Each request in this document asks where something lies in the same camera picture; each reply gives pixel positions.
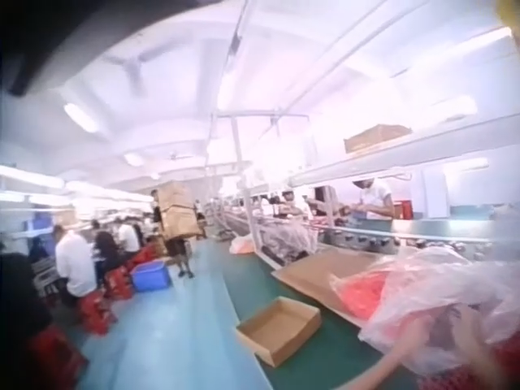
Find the hand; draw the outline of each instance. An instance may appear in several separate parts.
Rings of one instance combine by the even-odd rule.
[[[433,318],[425,315],[415,318],[401,330],[401,335],[393,345],[392,353],[399,358],[406,358],[422,348],[430,340],[430,330]]]
[[[482,318],[477,310],[457,305],[450,317],[455,345],[465,357],[473,356],[484,346]]]

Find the blue plastic crate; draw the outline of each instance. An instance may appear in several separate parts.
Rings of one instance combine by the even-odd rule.
[[[170,273],[164,262],[147,262],[132,271],[133,284],[137,291],[153,291],[171,285]]]

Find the black hair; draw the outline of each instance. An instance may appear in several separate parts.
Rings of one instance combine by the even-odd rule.
[[[57,234],[62,234],[64,232],[65,232],[65,227],[63,227],[62,225],[54,225],[54,227],[52,229],[53,236],[56,236]]]

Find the ceiling fan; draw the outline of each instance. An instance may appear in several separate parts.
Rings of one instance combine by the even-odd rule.
[[[136,57],[120,58],[115,55],[105,54],[102,56],[102,59],[107,63],[122,67],[127,74],[128,84],[133,95],[142,98],[146,95],[145,83],[141,74],[142,65],[172,51],[180,44],[179,40],[174,40],[145,50]]]

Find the open cardboard box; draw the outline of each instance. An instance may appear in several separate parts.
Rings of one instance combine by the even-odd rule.
[[[340,298],[332,291],[329,276],[345,278],[356,275],[380,257],[381,255],[377,253],[330,249],[289,264],[274,271],[272,275],[299,293],[315,299],[347,321],[361,327],[364,322],[350,314]]]
[[[241,342],[270,366],[291,357],[321,326],[319,309],[285,297],[236,327]]]

